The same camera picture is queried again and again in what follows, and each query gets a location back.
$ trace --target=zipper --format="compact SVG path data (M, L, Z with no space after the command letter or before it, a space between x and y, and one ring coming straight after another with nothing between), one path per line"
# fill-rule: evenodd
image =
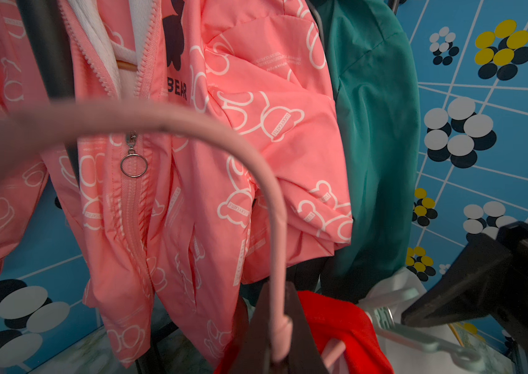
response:
M145 71L145 68L146 68L145 67L146 56L148 55L149 45L154 35L153 33L154 27L157 26L158 24L156 22L156 18L158 16L157 5L158 5L157 0L153 0L151 16L149 19L148 32L146 34L145 48L143 49L140 66L138 66L138 71L137 71L137 80L135 82L135 88L133 92L134 96L139 96L141 83L143 81L143 72ZM81 54L83 55L83 57L89 64L95 76L98 78L98 80L102 84L104 91L108 94L108 96L114 97L115 95L114 95L113 87L111 87L108 84L108 81L104 78L105 76L108 76L108 73L103 71L105 70L105 67L100 69L99 66L96 66L96 64L94 64L91 61L90 57L87 54L87 51L83 48L83 46L80 43L80 40L75 35L72 29L72 26L70 25L70 22L67 19L67 16L62 7L62 4L59 3L58 8L60 9L60 14L65 23L66 28L69 31L69 34L73 37L74 41L76 42L77 46L80 49ZM145 178L140 178L140 176L144 175L145 172L147 171L148 161L144 156L141 156L138 153L138 150L143 151L143 142L142 142L143 139L140 135L138 135L136 132L131 131L127 133L126 140L127 140L128 150L126 152L124 152L124 149L121 150L123 152L121 152L121 163L120 163L121 171L124 174L124 176L121 178L122 193L121 193L121 201L119 202L119 205L118 205L119 214L121 217L121 233L120 234L122 235L123 238L126 239L126 242L128 245L127 250L134 253L133 257L142 258L145 256L145 249L144 249L143 242L141 240L139 219L141 217L140 215L141 210L144 210L144 209L141 209L141 205L142 205L141 204L142 203L141 192L142 192L142 189L146 188L146 186L143 186L142 188L142 185L145 185L146 182L145 182ZM127 164L130 160L133 160L133 159L135 160L136 163L139 163L139 165L141 165L142 163L145 164L145 168L143 170L140 170L142 171L141 173L139 172L136 174L127 173L125 171L125 168L123 168L125 164ZM136 264L136 266L142 267L145 269L145 271L147 271L146 273L145 271L142 272L141 269L138 269L140 275L142 273L146 273L146 274L149 273L149 270L147 269L147 263L140 265L140 264L137 264L136 260L132 259L132 261ZM144 276L141 276L141 279L142 279L142 285L143 285L143 292L148 298L150 298L151 297L151 282L149 282L149 280L146 279Z

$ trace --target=zipper pull ring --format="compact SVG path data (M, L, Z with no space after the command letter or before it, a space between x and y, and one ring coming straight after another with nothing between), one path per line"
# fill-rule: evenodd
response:
M135 145L137 144L137 133L131 131L127 134L128 154L120 161L120 169L124 175L131 178L139 178L148 171L148 160L135 152Z

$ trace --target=metal ring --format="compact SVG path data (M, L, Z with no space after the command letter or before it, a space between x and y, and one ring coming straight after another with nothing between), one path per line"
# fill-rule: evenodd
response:
M140 174L137 174L137 175L132 175L132 174L129 174L127 173L126 171L124 171L124 161L126 159L129 159L131 157L139 157L141 160L143 160L143 162L145 162L145 169L140 173ZM131 154L127 154L126 156L123 157L123 159L120 161L120 170L123 172L124 175L126 176L129 176L131 178L139 178L140 176L144 175L146 171L148 171L148 160L145 159L144 156L141 156L140 154L136 154L136 153L131 153Z

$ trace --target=pink zipper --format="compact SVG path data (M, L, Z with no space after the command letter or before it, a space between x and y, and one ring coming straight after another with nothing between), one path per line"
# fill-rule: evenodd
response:
M59 2L58 7L60 8L60 13L62 15L62 18L64 20L65 26L67 30L69 31L69 34L73 37L74 41L76 42L77 46L80 49L80 52L82 53L83 57L91 67L91 70L94 72L95 76L100 81L101 85L104 88L104 91L108 94L110 97L114 97L115 89L110 84L110 80L107 79L109 77L108 71L106 71L106 67L103 64L95 64L92 62L92 59L88 56L88 52L86 49L83 48L82 44L80 43L80 40L75 35L75 32L73 30L73 27L71 26L66 13L63 9L62 4ZM137 97L140 95L141 86L143 83L143 76L146 72L146 69L148 68L147 64L145 63L147 60L147 56L149 52L151 51L153 47L153 35L154 28L158 25L157 17L158 17L158 0L153 0L152 2L152 10L151 10L151 16L149 18L149 27L148 27L148 33L146 34L146 43L145 48L143 49L143 55L141 58L140 66L138 66L138 76L134 88L133 94ZM148 99L147 95L141 95L140 98ZM135 152L138 152L139 154L145 152L145 149L143 147L143 136L133 134L135 143L134 146L131 147L131 150L134 150ZM121 147L121 155L120 159L123 160L124 157L128 156L130 153L128 150L125 150L124 147ZM147 179L146 175L140 177L140 178L131 178L128 176L123 175L122 176L122 197L120 201L120 214L121 214L121 234L123 237L126 238L126 241L128 243L129 248L127 250L132 251L134 253L135 258L142 258L145 255L141 256L141 254L144 254L144 246L143 242L141 240L141 233L139 228L139 219L140 219L140 213L142 211L145 212L145 209L142 209L145 207L145 199L141 199L141 193L142 190L144 190L147 186ZM144 293L146 295L149 295L151 292L149 290L151 289L148 287L149 285L145 283L145 280L143 280L143 286L144 286Z

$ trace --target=pink hanger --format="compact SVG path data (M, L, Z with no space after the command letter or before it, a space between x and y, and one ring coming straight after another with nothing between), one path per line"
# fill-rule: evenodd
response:
M152 101L60 102L27 109L0 120L0 180L25 158L57 143L96 133L165 131L197 138L235 156L249 169L266 198L270 217L271 359L291 348L293 324L284 314L287 265L287 208L283 192L264 158L229 127L203 114Z

